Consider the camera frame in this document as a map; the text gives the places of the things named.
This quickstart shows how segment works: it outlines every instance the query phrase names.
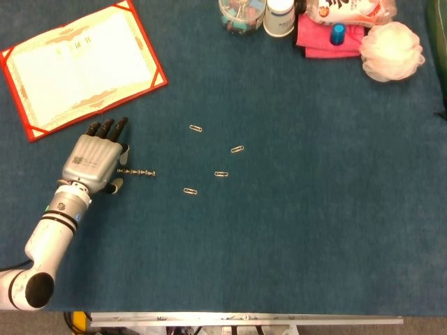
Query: clear container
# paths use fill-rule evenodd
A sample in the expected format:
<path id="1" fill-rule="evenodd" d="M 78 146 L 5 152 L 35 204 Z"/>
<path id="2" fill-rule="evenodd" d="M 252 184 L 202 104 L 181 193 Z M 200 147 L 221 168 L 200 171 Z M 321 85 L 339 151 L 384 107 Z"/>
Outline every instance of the clear container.
<path id="1" fill-rule="evenodd" d="M 395 0 L 297 0 L 297 13 L 319 24 L 387 24 L 397 13 Z"/>
<path id="2" fill-rule="evenodd" d="M 219 0 L 221 22 L 231 33 L 249 34 L 263 23 L 267 0 Z"/>

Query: pink cloth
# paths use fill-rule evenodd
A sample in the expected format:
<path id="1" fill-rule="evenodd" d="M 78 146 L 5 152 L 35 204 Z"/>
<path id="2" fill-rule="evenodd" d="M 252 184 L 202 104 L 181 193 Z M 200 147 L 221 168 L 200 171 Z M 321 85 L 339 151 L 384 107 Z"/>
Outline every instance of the pink cloth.
<path id="1" fill-rule="evenodd" d="M 330 42 L 331 26 L 312 21 L 307 15 L 298 17 L 298 37 L 296 45 L 304 47 L 306 58 L 346 58 L 358 57 L 365 28 L 362 26 L 346 26 L 346 35 L 342 45 Z"/>

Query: paper clip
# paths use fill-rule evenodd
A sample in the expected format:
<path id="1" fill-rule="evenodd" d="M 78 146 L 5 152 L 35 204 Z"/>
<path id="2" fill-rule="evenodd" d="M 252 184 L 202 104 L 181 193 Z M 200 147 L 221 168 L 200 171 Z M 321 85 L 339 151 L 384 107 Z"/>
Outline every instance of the paper clip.
<path id="1" fill-rule="evenodd" d="M 228 172 L 216 171 L 214 173 L 214 176 L 216 176 L 216 177 L 228 177 Z"/>
<path id="2" fill-rule="evenodd" d="M 189 125 L 189 129 L 191 129 L 192 131 L 197 131 L 198 133 L 202 133 L 202 128 L 199 126 L 194 126 L 193 124 Z"/>
<path id="3" fill-rule="evenodd" d="M 232 148 L 230 151 L 231 151 L 232 154 L 236 154 L 237 152 L 241 152 L 242 150 L 244 150 L 244 146 L 240 145 L 240 146 L 238 146 L 236 148 Z"/>
<path id="4" fill-rule="evenodd" d="M 197 190 L 193 190 L 192 188 L 184 188 L 183 191 L 187 194 L 192 194 L 192 195 L 197 195 L 198 191 Z"/>

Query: cable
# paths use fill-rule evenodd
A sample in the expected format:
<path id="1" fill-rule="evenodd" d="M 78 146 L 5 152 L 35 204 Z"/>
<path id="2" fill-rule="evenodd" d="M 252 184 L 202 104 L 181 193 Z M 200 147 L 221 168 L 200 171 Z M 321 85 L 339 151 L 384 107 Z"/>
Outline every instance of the cable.
<path id="1" fill-rule="evenodd" d="M 78 333 L 75 332 L 75 330 L 73 329 L 73 325 L 70 323 L 70 321 L 68 321 L 66 312 L 64 312 L 64 321 L 65 321 L 65 324 L 67 325 L 67 327 L 68 327 L 68 328 L 69 328 L 75 335 L 78 335 Z"/>
<path id="2" fill-rule="evenodd" d="M 25 265 L 28 265 L 32 262 L 33 262 L 32 260 L 27 260 L 25 262 L 22 262 L 22 263 L 16 264 L 16 265 L 12 265 L 10 267 L 0 267 L 0 272 L 19 269 L 20 267 L 24 267 Z"/>
<path id="3" fill-rule="evenodd" d="M 86 317 L 87 319 L 89 319 L 89 321 L 93 321 L 92 318 L 91 318 L 91 316 L 90 316 L 90 313 L 84 312 L 84 314 L 85 314 L 85 317 Z"/>
<path id="4" fill-rule="evenodd" d="M 264 335 L 264 331 L 261 326 L 256 326 L 256 331 L 258 332 L 258 335 Z"/>

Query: open booklet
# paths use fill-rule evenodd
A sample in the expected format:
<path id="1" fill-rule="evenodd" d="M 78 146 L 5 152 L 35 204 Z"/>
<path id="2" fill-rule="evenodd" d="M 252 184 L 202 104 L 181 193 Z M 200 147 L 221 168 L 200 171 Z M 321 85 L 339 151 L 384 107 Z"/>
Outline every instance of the open booklet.
<path id="1" fill-rule="evenodd" d="M 167 84 L 131 0 L 0 52 L 29 140 Z"/>

